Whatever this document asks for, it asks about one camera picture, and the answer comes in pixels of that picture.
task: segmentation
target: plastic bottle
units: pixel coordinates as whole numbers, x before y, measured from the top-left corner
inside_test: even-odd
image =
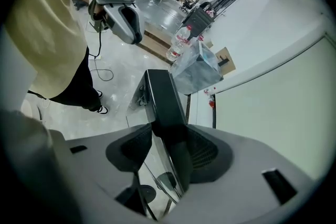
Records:
[[[182,27],[172,38],[172,46],[166,53],[166,57],[169,61],[176,61],[176,59],[183,53],[184,46],[187,46],[190,43],[188,38],[190,36],[191,29],[190,25]]]

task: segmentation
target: black cable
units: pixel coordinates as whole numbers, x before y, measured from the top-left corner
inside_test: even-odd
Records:
[[[97,63],[96,63],[96,58],[100,55],[100,49],[101,49],[101,31],[99,32],[99,50],[98,50],[98,54],[97,55],[92,55],[92,54],[89,54],[89,55],[91,55],[91,56],[93,56],[94,57],[94,66],[96,67],[95,69],[92,69],[92,70],[90,70],[90,72],[92,72],[92,71],[97,71],[97,75],[98,75],[98,77],[102,80],[102,81],[110,81],[110,80],[112,80],[113,78],[114,78],[114,74],[113,74],[113,72],[112,72],[112,70],[110,70],[110,69],[98,69],[97,68]],[[112,78],[110,78],[110,79],[103,79],[100,75],[99,75],[99,72],[98,71],[108,71],[108,72],[111,72],[112,73]]]

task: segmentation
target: cardboard box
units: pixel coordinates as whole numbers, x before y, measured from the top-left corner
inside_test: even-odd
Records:
[[[216,57],[222,76],[236,69],[235,64],[233,63],[230,53],[226,47],[216,53]]]

